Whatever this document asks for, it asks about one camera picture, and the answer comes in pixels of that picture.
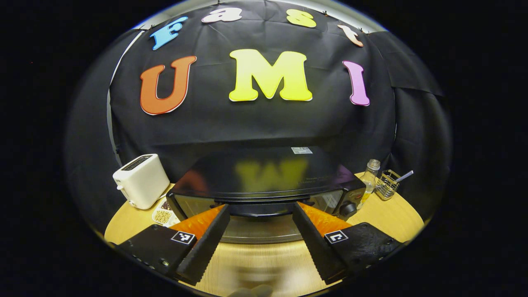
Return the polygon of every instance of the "black microwave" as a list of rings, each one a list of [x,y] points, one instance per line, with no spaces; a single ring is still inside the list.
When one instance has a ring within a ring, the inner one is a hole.
[[[246,148],[199,159],[167,201],[180,221],[223,203],[251,206],[231,217],[221,241],[262,244],[302,237],[291,215],[255,210],[303,201],[347,220],[364,192],[365,184],[320,147]]]

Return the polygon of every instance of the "microwave knob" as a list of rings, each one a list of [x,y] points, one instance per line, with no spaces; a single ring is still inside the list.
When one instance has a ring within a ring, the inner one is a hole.
[[[339,208],[339,214],[345,218],[351,217],[357,212],[356,204],[348,201],[347,204],[341,205]]]

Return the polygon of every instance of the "orange letter u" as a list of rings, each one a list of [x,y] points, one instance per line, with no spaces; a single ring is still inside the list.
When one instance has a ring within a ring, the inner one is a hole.
[[[169,113],[178,108],[187,95],[189,81],[189,70],[191,64],[196,61],[196,57],[191,55],[175,60],[171,63],[174,68],[174,87],[172,94],[167,98],[160,99],[157,95],[159,74],[165,66],[158,65],[141,73],[141,95],[140,103],[144,112],[150,115]]]

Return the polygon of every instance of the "glass bottle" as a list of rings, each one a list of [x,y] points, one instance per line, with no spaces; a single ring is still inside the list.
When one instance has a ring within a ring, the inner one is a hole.
[[[375,159],[370,159],[366,165],[365,173],[360,177],[360,180],[366,185],[365,194],[361,198],[360,204],[357,206],[357,209],[363,207],[365,201],[369,198],[372,191],[376,187],[376,175],[380,169],[380,161]]]

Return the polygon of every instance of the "label sticker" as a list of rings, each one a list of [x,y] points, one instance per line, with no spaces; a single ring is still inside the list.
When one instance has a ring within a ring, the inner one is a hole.
[[[194,234],[185,233],[178,231],[178,233],[174,234],[174,236],[171,238],[171,240],[174,240],[175,242],[189,244],[194,238]]]
[[[343,240],[347,240],[348,239],[348,237],[346,237],[346,235],[343,232],[341,232],[341,230],[334,231],[334,232],[331,232],[331,233],[327,233],[327,234],[325,234],[325,237],[326,237],[326,239],[328,239],[328,241],[331,244],[342,242]]]
[[[292,147],[291,150],[294,154],[313,154],[312,151],[307,147]]]

